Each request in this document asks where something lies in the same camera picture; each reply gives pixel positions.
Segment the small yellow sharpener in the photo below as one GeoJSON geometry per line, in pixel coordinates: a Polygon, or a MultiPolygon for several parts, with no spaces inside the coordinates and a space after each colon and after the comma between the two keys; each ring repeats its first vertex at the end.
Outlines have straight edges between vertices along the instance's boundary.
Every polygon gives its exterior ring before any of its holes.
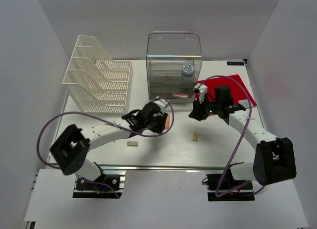
{"type": "Polygon", "coordinates": [[[197,134],[194,134],[194,135],[193,135],[193,141],[195,141],[195,142],[198,141],[198,135],[197,135],[197,134]]]}

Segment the blue cleaning gel jar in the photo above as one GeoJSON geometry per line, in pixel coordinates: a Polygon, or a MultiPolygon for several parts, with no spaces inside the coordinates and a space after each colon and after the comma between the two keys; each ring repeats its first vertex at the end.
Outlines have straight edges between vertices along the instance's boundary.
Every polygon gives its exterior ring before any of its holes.
{"type": "Polygon", "coordinates": [[[194,65],[191,63],[186,63],[181,69],[181,79],[184,81],[189,81],[194,77],[194,65]]]}

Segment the clear acrylic drawer organizer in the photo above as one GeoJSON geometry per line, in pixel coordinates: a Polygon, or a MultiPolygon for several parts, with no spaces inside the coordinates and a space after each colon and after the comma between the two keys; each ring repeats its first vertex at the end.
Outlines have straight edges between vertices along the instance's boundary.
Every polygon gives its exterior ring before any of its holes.
{"type": "Polygon", "coordinates": [[[193,102],[193,88],[198,82],[203,55],[200,36],[188,31],[153,31],[148,35],[146,68],[148,94],[151,101],[156,96],[172,104],[193,102]],[[186,63],[194,65],[194,77],[181,79],[181,69],[186,63]],[[187,94],[188,98],[175,98],[172,94],[187,94]]]}

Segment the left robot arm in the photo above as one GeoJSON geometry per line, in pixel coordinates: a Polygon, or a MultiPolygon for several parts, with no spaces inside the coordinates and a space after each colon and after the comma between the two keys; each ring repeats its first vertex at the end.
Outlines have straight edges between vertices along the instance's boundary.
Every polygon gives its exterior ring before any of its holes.
{"type": "Polygon", "coordinates": [[[141,135],[145,130],[162,134],[167,119],[167,106],[167,101],[158,99],[113,122],[88,128],[69,125],[53,143],[50,151],[64,175],[75,174],[92,188],[99,189],[104,185],[106,175],[97,163],[86,158],[87,154],[107,143],[141,135]]]}

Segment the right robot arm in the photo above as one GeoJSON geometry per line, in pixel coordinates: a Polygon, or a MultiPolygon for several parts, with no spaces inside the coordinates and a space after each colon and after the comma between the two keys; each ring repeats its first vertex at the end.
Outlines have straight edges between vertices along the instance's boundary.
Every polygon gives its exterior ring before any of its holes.
{"type": "Polygon", "coordinates": [[[211,97],[208,88],[196,84],[194,93],[198,95],[193,102],[190,118],[205,120],[209,115],[217,115],[227,125],[237,130],[255,150],[252,163],[230,164],[224,175],[224,184],[231,189],[243,181],[257,181],[266,186],[294,179],[297,175],[293,143],[287,137],[278,138],[265,130],[249,116],[246,108],[235,104],[230,87],[219,86],[211,97]]]}

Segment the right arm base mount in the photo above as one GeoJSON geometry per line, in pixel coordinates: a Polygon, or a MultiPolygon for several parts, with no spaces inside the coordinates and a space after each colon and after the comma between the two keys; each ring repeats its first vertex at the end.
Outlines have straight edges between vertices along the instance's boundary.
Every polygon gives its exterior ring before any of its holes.
{"type": "MultiPolygon", "coordinates": [[[[253,186],[251,183],[239,187],[236,190],[222,196],[216,197],[216,187],[220,181],[221,174],[207,174],[202,180],[202,184],[207,186],[207,194],[209,202],[234,202],[234,201],[254,201],[253,186]]],[[[233,189],[241,184],[245,183],[244,180],[236,181],[231,176],[226,176],[220,186],[219,194],[233,189]]]]}

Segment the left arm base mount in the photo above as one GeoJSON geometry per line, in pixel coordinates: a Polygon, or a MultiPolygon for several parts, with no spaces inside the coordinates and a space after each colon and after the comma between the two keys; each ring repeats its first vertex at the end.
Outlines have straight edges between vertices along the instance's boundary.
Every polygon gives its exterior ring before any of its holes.
{"type": "Polygon", "coordinates": [[[119,199],[123,193],[126,171],[105,171],[103,184],[88,183],[76,177],[73,198],[119,199]]]}

